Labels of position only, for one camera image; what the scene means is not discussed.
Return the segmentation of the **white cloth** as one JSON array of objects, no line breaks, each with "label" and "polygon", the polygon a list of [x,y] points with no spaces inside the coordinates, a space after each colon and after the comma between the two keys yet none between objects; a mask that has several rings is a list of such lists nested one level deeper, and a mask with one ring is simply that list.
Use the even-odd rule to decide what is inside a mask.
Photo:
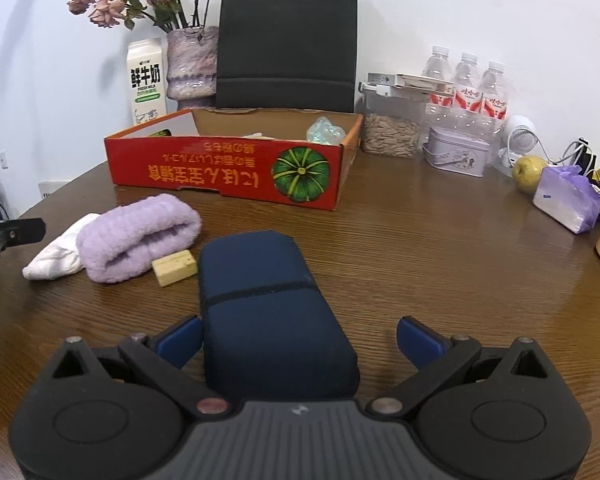
[{"label": "white cloth", "polygon": [[22,269],[23,277],[28,281],[53,281],[80,272],[83,264],[76,239],[79,232],[98,217],[99,214],[86,214],[74,222]]}]

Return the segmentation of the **yellow sponge block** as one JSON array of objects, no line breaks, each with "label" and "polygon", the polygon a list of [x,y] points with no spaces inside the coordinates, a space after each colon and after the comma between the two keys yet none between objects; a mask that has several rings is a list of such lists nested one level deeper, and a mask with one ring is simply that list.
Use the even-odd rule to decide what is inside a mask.
[{"label": "yellow sponge block", "polygon": [[151,267],[161,287],[186,280],[198,273],[197,261],[188,249],[156,259]]}]

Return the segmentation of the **navy blue zip case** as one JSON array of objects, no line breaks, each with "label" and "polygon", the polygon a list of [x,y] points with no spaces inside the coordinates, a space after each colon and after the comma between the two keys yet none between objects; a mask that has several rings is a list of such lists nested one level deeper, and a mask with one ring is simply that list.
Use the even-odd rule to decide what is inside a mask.
[{"label": "navy blue zip case", "polygon": [[355,395],[358,356],[292,237],[221,237],[198,266],[210,389],[235,403]]}]

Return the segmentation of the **purple fluffy towel roll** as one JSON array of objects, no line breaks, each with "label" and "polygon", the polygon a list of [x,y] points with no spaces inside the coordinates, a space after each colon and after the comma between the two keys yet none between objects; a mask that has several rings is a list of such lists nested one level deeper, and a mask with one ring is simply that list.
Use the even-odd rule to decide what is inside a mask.
[{"label": "purple fluffy towel roll", "polygon": [[100,284],[120,283],[151,269],[151,263],[194,244],[200,214],[169,194],[149,196],[101,214],[76,237],[87,276]]}]

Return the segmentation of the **iridescent plastic wrap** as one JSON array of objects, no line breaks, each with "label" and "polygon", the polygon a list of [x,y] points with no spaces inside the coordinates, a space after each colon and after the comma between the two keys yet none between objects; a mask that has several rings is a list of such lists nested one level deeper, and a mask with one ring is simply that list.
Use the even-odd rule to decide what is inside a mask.
[{"label": "iridescent plastic wrap", "polygon": [[347,133],[334,125],[326,116],[321,116],[306,130],[306,140],[311,143],[339,145]]}]

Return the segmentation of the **yellow white plush toy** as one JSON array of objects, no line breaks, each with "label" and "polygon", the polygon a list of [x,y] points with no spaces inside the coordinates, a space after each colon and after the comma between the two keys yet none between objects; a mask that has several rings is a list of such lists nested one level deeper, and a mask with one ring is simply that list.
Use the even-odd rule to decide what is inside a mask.
[{"label": "yellow white plush toy", "polygon": [[245,134],[242,136],[242,139],[249,140],[276,140],[274,136],[265,136],[262,132],[255,132],[250,134]]}]

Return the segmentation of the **small lavender tin box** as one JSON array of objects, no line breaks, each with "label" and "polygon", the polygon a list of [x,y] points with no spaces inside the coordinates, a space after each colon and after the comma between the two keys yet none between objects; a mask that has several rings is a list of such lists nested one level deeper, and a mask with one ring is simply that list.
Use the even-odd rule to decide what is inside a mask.
[{"label": "small lavender tin box", "polygon": [[431,167],[476,178],[483,176],[490,155],[486,141],[438,127],[429,128],[422,150]]}]

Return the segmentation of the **yellow green apple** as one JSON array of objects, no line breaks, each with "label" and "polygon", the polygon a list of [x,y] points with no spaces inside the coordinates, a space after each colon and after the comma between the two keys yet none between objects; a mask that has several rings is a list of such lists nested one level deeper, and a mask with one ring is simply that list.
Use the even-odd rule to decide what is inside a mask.
[{"label": "yellow green apple", "polygon": [[512,168],[512,178],[517,190],[533,195],[538,188],[542,171],[547,166],[545,159],[535,155],[524,155],[518,159]]}]

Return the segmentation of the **red orange cardboard box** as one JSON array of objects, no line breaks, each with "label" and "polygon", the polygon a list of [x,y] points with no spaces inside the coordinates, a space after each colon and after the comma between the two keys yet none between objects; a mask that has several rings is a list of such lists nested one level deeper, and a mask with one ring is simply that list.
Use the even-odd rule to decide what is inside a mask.
[{"label": "red orange cardboard box", "polygon": [[[306,130],[321,116],[347,133],[339,145],[311,143]],[[107,136],[116,185],[264,200],[321,210],[336,208],[360,144],[360,114],[285,108],[180,110]],[[262,132],[276,140],[242,139]]]}]

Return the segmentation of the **purple tissue pack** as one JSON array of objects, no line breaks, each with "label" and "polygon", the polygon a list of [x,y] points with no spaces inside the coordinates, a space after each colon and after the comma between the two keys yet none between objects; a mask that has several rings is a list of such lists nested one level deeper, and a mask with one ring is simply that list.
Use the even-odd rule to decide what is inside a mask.
[{"label": "purple tissue pack", "polygon": [[600,214],[600,196],[574,166],[548,166],[542,171],[532,203],[573,234],[591,231]]}]

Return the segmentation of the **clear seed storage container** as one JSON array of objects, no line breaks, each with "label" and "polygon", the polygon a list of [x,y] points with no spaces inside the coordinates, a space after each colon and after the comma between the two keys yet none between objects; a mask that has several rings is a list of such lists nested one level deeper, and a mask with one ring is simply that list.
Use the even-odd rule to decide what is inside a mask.
[{"label": "clear seed storage container", "polygon": [[362,150],[373,155],[412,158],[416,154],[428,94],[416,88],[361,82]]}]

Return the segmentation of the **small white round device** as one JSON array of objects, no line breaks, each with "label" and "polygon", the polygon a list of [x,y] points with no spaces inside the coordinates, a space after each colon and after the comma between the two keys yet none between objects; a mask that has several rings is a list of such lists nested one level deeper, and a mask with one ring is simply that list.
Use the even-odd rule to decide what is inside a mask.
[{"label": "small white round device", "polygon": [[522,115],[509,116],[498,128],[496,138],[500,145],[494,159],[494,168],[506,177],[512,175],[516,161],[529,154],[538,144],[534,123]]}]

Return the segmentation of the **white green milk carton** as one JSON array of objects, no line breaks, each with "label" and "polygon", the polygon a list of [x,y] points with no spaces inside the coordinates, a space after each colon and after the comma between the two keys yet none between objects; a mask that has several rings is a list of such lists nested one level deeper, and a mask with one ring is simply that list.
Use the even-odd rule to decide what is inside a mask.
[{"label": "white green milk carton", "polygon": [[134,125],[166,114],[166,80],[160,38],[133,41],[126,54]]}]

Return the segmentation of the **left water bottle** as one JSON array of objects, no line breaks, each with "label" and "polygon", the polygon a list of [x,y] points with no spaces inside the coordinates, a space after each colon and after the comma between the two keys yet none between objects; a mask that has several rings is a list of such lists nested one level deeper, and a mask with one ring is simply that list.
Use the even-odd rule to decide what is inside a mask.
[{"label": "left water bottle", "polygon": [[444,123],[452,104],[454,87],[451,82],[452,70],[449,62],[450,51],[446,47],[433,46],[431,55],[422,70],[422,76],[434,80],[434,90],[429,93],[419,133],[419,145],[428,140],[432,126]]}]

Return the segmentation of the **water bottle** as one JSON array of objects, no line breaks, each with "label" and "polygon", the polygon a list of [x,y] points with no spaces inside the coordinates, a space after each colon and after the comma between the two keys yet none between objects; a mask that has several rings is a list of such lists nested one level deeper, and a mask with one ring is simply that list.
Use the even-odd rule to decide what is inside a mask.
[{"label": "water bottle", "polygon": [[453,125],[457,129],[464,129],[471,124],[471,115],[480,110],[482,101],[477,55],[462,53],[460,62],[454,70],[452,83],[454,84]]},{"label": "water bottle", "polygon": [[419,145],[428,140],[432,126],[444,123],[452,104],[454,87],[451,82],[452,70],[449,62],[450,51],[446,47],[433,46],[431,55],[422,70],[422,76],[434,80],[434,90],[429,93],[419,133]]},{"label": "water bottle", "polygon": [[508,83],[504,75],[504,65],[490,61],[480,82],[482,101],[480,107],[480,132],[486,142],[492,143],[498,128],[507,114]]}]

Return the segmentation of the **middle water bottle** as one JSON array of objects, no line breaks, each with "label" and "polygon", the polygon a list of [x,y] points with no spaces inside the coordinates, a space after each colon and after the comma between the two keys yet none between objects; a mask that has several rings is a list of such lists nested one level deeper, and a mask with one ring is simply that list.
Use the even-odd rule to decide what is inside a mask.
[{"label": "middle water bottle", "polygon": [[454,70],[452,83],[454,84],[453,125],[457,129],[464,129],[471,124],[471,115],[480,110],[482,101],[477,55],[462,53],[460,62]]}]

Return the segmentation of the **black charger plug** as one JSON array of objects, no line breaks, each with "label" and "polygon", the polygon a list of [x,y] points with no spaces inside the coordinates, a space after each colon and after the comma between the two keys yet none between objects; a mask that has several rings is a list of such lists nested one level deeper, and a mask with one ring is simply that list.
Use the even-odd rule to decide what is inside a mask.
[{"label": "black charger plug", "polygon": [[579,138],[574,164],[580,168],[580,175],[588,178],[595,169],[595,163],[596,155],[593,153],[588,140]]}]

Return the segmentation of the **right water bottle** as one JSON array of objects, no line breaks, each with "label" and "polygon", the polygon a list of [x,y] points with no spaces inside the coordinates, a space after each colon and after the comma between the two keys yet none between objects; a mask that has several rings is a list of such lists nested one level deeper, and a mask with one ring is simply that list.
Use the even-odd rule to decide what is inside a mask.
[{"label": "right water bottle", "polygon": [[480,82],[482,101],[480,107],[480,132],[486,142],[492,143],[498,128],[507,114],[508,83],[504,75],[504,65],[490,61]]}]

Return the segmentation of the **purple textured glass vase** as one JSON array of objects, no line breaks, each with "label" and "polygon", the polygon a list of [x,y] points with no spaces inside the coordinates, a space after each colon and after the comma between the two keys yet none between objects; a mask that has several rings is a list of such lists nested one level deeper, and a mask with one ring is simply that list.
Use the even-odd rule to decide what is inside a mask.
[{"label": "purple textured glass vase", "polygon": [[219,27],[175,29],[166,36],[166,96],[178,108],[215,107]]}]

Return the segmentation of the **flat white box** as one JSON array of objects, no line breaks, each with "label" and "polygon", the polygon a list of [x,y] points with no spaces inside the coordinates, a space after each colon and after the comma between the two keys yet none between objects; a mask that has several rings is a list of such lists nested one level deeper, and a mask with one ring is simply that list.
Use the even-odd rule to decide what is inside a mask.
[{"label": "flat white box", "polygon": [[452,82],[426,76],[407,74],[368,73],[369,84],[381,84],[392,88],[417,89],[426,92],[450,94],[454,90]]}]

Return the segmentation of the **black paper shopping bag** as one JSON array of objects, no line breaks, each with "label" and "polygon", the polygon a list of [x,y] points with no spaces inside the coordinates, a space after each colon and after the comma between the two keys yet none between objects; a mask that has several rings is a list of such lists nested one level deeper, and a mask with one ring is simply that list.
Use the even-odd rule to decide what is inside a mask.
[{"label": "black paper shopping bag", "polygon": [[351,113],[358,0],[222,0],[215,104]]}]

